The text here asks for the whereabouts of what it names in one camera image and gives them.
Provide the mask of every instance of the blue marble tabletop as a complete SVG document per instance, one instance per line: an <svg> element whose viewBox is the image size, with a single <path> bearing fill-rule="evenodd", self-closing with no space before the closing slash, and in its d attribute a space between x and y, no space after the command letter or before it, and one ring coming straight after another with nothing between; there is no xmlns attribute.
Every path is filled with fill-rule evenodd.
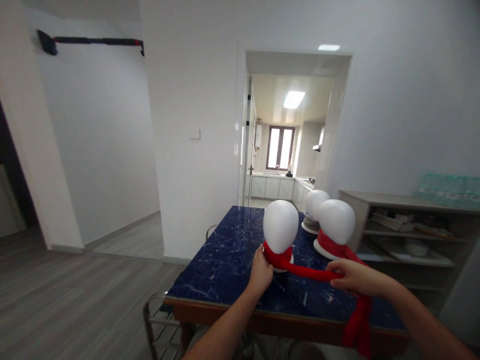
<svg viewBox="0 0 480 360"><path fill-rule="evenodd" d="M298 232L292 252L296 265L324 270L329 260L315 251L315 236L301 228L305 215L299 213ZM264 241L264 209L232 206L214 233L201 247L168 291L167 298L232 305L247 286L255 250ZM302 316L346 323L356 299L292 273L275 273L256 309L282 315ZM370 326L405 330L388 302L373 299Z"/></svg>

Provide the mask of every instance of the kitchen window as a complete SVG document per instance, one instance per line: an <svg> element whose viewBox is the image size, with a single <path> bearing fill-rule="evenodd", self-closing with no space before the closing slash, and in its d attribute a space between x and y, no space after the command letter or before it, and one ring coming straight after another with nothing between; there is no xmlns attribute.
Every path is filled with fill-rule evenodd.
<svg viewBox="0 0 480 360"><path fill-rule="evenodd" d="M266 153L266 168L268 170L276 170L278 165L280 165L281 171L289 169L294 148L294 134L294 127L270 126Z"/></svg>

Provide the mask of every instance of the floor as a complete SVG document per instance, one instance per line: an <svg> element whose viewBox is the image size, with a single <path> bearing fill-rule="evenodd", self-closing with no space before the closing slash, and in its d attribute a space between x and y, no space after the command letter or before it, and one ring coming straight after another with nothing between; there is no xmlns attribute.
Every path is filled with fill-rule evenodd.
<svg viewBox="0 0 480 360"><path fill-rule="evenodd" d="M98 256L0 239L0 359L151 359L143 305L185 266Z"/></svg>
<svg viewBox="0 0 480 360"><path fill-rule="evenodd" d="M162 260L164 241L160 214L97 246L91 252Z"/></svg>

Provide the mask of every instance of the hand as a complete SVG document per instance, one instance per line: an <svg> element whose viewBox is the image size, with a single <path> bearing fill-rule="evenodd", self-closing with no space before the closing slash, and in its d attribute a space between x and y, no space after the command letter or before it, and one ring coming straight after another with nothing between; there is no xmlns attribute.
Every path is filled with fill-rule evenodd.
<svg viewBox="0 0 480 360"><path fill-rule="evenodd" d="M262 244L255 251L251 264L250 281L246 287L254 295L258 296L258 298L267 290L274 276L274 267L265 259L263 250L264 245Z"/></svg>
<svg viewBox="0 0 480 360"><path fill-rule="evenodd" d="M387 297L392 289L400 285L390 276L352 260L332 261L328 263L326 270L345 275L330 281L333 288L354 291L370 297Z"/></svg>

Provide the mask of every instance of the range hood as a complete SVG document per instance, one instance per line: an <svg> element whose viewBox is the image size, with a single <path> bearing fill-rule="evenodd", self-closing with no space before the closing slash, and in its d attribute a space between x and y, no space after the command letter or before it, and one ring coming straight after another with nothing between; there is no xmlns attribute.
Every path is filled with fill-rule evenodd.
<svg viewBox="0 0 480 360"><path fill-rule="evenodd" d="M320 152L322 149L322 142L324 140L324 132L325 132L325 126L321 128L321 133L320 133L320 140L318 140L318 145L315 145L312 147L312 150Z"/></svg>

